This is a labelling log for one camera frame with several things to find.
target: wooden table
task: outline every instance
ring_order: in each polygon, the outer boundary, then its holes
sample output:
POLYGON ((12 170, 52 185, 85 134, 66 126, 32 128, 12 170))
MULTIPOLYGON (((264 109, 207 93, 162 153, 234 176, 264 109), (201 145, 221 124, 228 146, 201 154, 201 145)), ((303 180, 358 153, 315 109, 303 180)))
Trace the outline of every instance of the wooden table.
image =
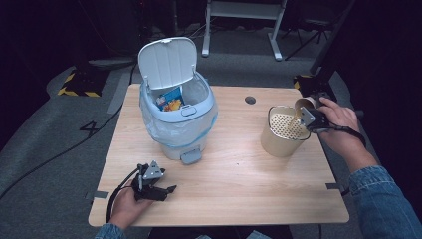
POLYGON ((131 85, 120 113, 89 221, 102 226, 113 190, 138 163, 156 160, 165 175, 156 186, 176 184, 164 202, 155 202, 135 226, 270 225, 348 221, 348 212, 315 134, 290 157, 261 147, 271 106, 293 106, 294 89, 212 87, 219 115, 202 159, 191 165, 164 156, 143 124, 139 85, 131 85), (245 97, 254 97, 249 105, 245 97))

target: finger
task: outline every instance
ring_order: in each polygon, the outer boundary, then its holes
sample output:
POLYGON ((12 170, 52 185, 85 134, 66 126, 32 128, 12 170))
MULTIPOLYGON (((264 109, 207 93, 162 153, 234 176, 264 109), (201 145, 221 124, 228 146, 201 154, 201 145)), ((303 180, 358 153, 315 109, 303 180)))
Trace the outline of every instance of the finger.
POLYGON ((137 201, 136 202, 136 211, 138 213, 141 213, 144 210, 146 210, 146 208, 148 208, 150 205, 152 205, 152 203, 154 203, 154 200, 143 199, 143 200, 137 201))
POLYGON ((338 121, 339 117, 335 110, 330 107, 320 107, 318 110, 326 115, 330 121, 338 121))
POLYGON ((319 98, 319 101, 322 102, 323 104, 325 104, 326 106, 333 108, 333 109, 340 107, 337 103, 335 103, 334 101, 327 99, 327 98, 321 97, 321 98, 319 98))
POLYGON ((338 106, 338 108, 334 109, 334 111, 337 114, 338 118, 341 120, 346 120, 349 118, 349 112, 343 107, 338 106))
POLYGON ((348 117, 350 117, 350 118, 352 118, 354 120, 357 120, 357 115, 356 115, 356 112, 354 110, 352 110, 350 108, 345 108, 345 110, 347 111, 347 116, 348 117))
POLYGON ((132 179, 129 179, 124 186, 130 186, 131 185, 131 182, 132 182, 132 179))

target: white metal frame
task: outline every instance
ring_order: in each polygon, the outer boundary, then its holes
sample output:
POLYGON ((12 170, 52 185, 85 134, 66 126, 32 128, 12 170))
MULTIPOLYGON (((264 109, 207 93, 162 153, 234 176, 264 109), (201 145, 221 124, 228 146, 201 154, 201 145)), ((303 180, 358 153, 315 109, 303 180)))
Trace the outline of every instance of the white metal frame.
POLYGON ((208 0, 207 16, 204 43, 202 46, 202 56, 208 57, 210 47, 210 23, 211 16, 218 17, 236 17, 236 18, 254 18, 275 20, 273 33, 268 34, 271 47, 273 48, 276 61, 282 60, 282 54, 276 42, 280 23, 286 8, 286 1, 282 4, 257 4, 257 3, 238 3, 238 2, 219 2, 208 0))

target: perforated basket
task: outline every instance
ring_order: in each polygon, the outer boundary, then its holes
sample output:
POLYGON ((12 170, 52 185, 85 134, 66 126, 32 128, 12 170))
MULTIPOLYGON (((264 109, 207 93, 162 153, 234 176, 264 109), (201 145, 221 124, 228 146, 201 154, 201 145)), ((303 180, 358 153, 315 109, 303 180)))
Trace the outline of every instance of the perforated basket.
POLYGON ((311 133, 295 117, 295 109, 272 107, 268 112, 268 122, 261 134, 261 146, 272 156, 285 157, 308 139, 311 133))

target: trash can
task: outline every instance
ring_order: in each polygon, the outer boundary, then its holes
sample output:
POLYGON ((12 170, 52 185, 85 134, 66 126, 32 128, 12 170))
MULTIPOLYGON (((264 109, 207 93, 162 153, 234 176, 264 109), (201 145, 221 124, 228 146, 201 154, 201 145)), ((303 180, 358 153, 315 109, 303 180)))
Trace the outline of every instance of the trash can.
POLYGON ((183 37, 147 44, 138 55, 143 122, 164 154, 184 164, 201 159, 218 115, 210 86, 196 72, 196 61, 195 44, 183 37))

